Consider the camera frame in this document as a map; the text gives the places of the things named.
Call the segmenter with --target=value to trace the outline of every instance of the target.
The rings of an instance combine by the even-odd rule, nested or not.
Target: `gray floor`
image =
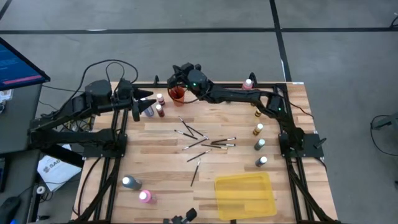
[[[398,12],[390,0],[277,0],[287,27],[386,27]],[[13,0],[0,29],[133,29],[171,27],[272,27],[268,1],[260,0]],[[139,80],[165,80],[172,65],[201,63],[214,80],[283,81],[274,33],[4,35],[51,77],[51,86],[75,89],[84,68],[106,58],[127,60]],[[397,223],[398,159],[373,146],[369,122],[398,111],[398,33],[284,34],[290,72],[305,82],[318,132],[325,143],[328,177],[339,219],[346,223]],[[104,67],[85,83],[105,78]],[[69,93],[43,89],[41,100],[60,106]],[[49,112],[39,105],[38,114]],[[396,132],[375,132],[381,148],[398,154]],[[40,206],[51,222],[66,222],[77,183]]]

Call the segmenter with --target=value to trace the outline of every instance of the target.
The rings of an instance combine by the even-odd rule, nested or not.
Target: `computer screen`
[[[0,90],[35,85],[50,78],[0,38]]]

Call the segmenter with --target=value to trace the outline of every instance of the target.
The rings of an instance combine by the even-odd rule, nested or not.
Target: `wooden table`
[[[304,85],[288,83],[287,86],[290,101],[310,113]],[[126,155],[121,160],[112,223],[162,223],[163,218],[172,218],[175,215],[185,216],[192,207],[198,212],[194,222],[225,223],[218,218],[215,178],[262,171],[266,171],[271,178],[277,215],[238,220],[238,223],[295,223],[286,163],[280,155],[277,140],[280,131],[276,120],[263,114],[259,118],[255,117],[256,109],[249,103],[211,105],[204,101],[197,101],[183,107],[176,107],[167,96],[165,88],[146,90],[153,91],[155,94],[162,93],[165,96],[165,117],[160,118],[156,114],[148,118],[143,113],[140,122],[134,122],[132,117],[129,117],[126,130],[129,141]],[[185,100],[192,99],[195,97],[187,92]],[[314,131],[314,123],[310,116],[294,107],[292,112],[297,126],[306,133]],[[237,137],[237,140],[231,141],[231,143],[236,143],[236,147],[230,147],[227,151],[213,149],[201,157],[193,187],[190,187],[190,182],[197,161],[187,162],[187,159],[209,148],[197,145],[185,151],[182,150],[185,146],[197,141],[174,132],[174,129],[179,129],[188,133],[178,116],[181,116],[188,125],[209,136],[211,140]],[[94,131],[109,128],[111,121],[112,113],[97,116]],[[252,131],[257,123],[262,123],[264,129],[260,135],[254,136]],[[260,151],[255,151],[253,145],[260,138],[266,140],[266,145]],[[261,156],[266,156],[268,162],[262,167],[256,167],[254,161]],[[95,160],[88,159],[85,162],[78,193],[88,169]],[[313,158],[304,158],[303,163],[310,193],[327,215],[337,218],[325,168]],[[103,159],[93,169],[87,181],[83,192],[82,209],[90,204],[98,192],[102,169]],[[125,175],[132,175],[141,180],[142,189],[151,190],[156,194],[157,204],[140,203],[138,191],[122,186],[121,179]],[[303,198],[301,193],[298,195],[302,216],[305,219],[307,216]],[[104,218],[106,213],[108,194],[104,198],[101,218]]]

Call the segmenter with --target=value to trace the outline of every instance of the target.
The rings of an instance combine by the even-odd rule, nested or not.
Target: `small bottle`
[[[252,87],[253,87],[253,81],[249,78],[246,81],[244,81],[242,85],[243,90],[251,90]]]
[[[139,200],[142,203],[156,203],[155,195],[151,194],[148,190],[143,190],[139,194]]]
[[[263,127],[262,124],[257,124],[256,128],[253,130],[253,135],[257,136],[262,131]]]
[[[260,139],[260,140],[254,145],[254,149],[258,151],[258,150],[260,150],[265,144],[266,144],[266,140]]]
[[[164,110],[163,110],[163,108],[162,108],[161,105],[156,105],[156,111],[157,111],[157,114],[159,114],[159,116],[160,116],[161,118],[164,117]]]
[[[144,113],[146,116],[151,117],[155,115],[154,109],[152,109],[152,106],[149,106],[144,110]]]
[[[264,165],[267,162],[267,160],[268,160],[267,157],[262,156],[258,160],[256,160],[255,165],[260,167],[260,166]]]
[[[164,101],[164,99],[163,99],[163,95],[162,95],[161,93],[158,93],[158,94],[156,95],[156,98],[157,98],[157,101],[158,101],[158,103],[159,103],[160,105],[162,105],[162,106],[166,105],[166,103],[165,103],[165,101]]]
[[[133,178],[130,175],[126,175],[122,179],[122,184],[124,187],[133,189],[133,190],[139,190],[142,187],[142,182]]]
[[[256,112],[254,113],[254,115],[256,117],[260,117],[261,116],[261,111],[259,109],[257,109]]]

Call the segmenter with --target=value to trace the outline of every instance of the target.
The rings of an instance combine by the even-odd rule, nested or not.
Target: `yellow tray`
[[[217,177],[215,185],[221,220],[268,217],[277,213],[266,172]]]

